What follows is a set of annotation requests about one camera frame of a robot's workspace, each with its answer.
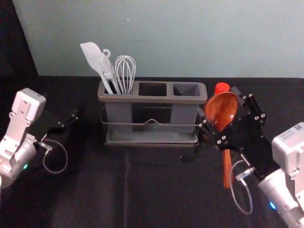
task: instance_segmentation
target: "spoon handle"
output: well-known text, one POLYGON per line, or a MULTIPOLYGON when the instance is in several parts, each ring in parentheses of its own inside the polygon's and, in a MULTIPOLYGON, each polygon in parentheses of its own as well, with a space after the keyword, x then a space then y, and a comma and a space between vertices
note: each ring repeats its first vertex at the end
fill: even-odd
POLYGON ((231 155, 230 155, 230 150, 224 150, 223 151, 223 165, 224 165, 224 188, 228 189, 230 187, 229 184, 229 173, 232 168, 232 161, 231 161, 231 155))

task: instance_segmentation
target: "light green wall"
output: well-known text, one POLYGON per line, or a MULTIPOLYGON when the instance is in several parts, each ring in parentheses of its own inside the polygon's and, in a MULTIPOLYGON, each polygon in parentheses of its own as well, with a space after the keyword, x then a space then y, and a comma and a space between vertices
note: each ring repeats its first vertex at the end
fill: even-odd
POLYGON ((96 76, 79 46, 137 76, 304 77, 303 0, 14 0, 40 75, 96 76))

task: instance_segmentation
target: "label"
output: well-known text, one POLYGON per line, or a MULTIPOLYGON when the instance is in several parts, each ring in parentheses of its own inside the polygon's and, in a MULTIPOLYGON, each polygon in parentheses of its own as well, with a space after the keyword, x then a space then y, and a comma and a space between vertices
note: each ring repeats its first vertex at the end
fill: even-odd
POLYGON ((296 126, 293 126, 292 128, 280 134, 279 139, 284 142, 287 139, 290 139, 292 136, 298 134, 299 132, 302 132, 303 129, 304 129, 304 123, 298 123, 296 126))

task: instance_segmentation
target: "black tabletop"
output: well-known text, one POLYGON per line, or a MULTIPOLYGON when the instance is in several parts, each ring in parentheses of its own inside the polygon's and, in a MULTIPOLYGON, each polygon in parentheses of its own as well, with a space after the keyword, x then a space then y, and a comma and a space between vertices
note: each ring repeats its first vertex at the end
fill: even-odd
MULTIPOLYGON (((226 81, 242 93, 253 93, 268 119, 264 135, 273 137, 303 121, 302 79, 278 78, 157 78, 196 81, 207 86, 226 81)), ((69 156, 66 171, 47 173, 43 151, 16 182, 2 191, 0 227, 10 228, 285 228, 270 209, 257 180, 248 178, 254 212, 243 215, 230 190, 222 185, 222 155, 214 147, 200 148, 197 162, 181 163, 194 148, 105 147, 99 123, 98 77, 40 77, 37 81, 0 80, 1 126, 4 135, 15 93, 29 87, 46 95, 46 109, 64 118, 75 107, 83 114, 63 135, 69 156)), ((246 192, 237 197, 248 206, 246 192)))

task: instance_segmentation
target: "blue light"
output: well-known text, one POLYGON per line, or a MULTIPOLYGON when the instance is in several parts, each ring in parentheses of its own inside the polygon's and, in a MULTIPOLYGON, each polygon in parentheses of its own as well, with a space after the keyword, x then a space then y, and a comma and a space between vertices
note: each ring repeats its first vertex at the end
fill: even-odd
POLYGON ((270 207, 271 207, 273 210, 275 210, 275 209, 276 209, 276 207, 275 207, 275 205, 274 205, 274 203, 273 203, 273 202, 270 202, 270 203, 269 203, 269 205, 270 205, 270 207))

